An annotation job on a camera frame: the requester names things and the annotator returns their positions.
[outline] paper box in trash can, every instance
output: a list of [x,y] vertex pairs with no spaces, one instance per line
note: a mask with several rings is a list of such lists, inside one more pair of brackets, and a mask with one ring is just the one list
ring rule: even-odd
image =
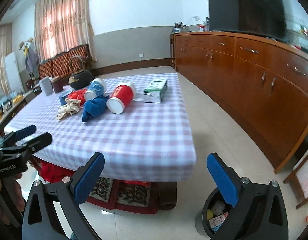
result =
[[166,78],[154,78],[144,89],[143,100],[148,103],[161,103],[167,90]]

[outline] beige curtain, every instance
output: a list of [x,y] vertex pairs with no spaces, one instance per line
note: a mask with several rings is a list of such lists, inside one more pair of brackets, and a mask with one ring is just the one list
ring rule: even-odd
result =
[[96,60],[88,0],[39,0],[35,4],[35,43],[43,62],[78,45],[89,45]]
[[0,25],[0,89],[8,95],[10,86],[5,73],[4,57],[12,53],[12,24]]

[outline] human hand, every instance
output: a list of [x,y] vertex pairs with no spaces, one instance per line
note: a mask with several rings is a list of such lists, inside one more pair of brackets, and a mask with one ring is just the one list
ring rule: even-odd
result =
[[[14,175],[14,179],[20,179],[21,177],[22,177],[21,173]],[[14,181],[14,185],[15,185],[14,188],[15,188],[16,202],[17,202],[15,206],[19,212],[23,212],[25,209],[25,201],[22,196],[21,186],[16,180]],[[11,223],[7,215],[3,212],[1,206],[0,206],[0,218],[6,225],[9,225]]]

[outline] checkered tablecloth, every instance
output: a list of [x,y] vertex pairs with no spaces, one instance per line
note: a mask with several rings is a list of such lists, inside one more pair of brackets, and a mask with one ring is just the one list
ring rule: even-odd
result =
[[167,78],[168,89],[162,104],[132,101],[122,114],[108,109],[87,123],[81,109],[60,122],[58,94],[43,93],[27,104],[5,127],[5,133],[31,124],[31,138],[49,132],[52,144],[35,155],[47,162],[76,170],[94,152],[105,156],[103,177],[138,181],[180,181],[192,175],[196,162],[192,133],[176,73],[137,75],[105,79],[107,93],[122,81],[133,82],[137,93],[153,78]]

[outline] television screen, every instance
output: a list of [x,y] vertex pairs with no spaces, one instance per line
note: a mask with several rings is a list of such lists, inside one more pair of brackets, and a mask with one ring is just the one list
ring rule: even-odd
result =
[[282,0],[209,0],[210,29],[283,39]]

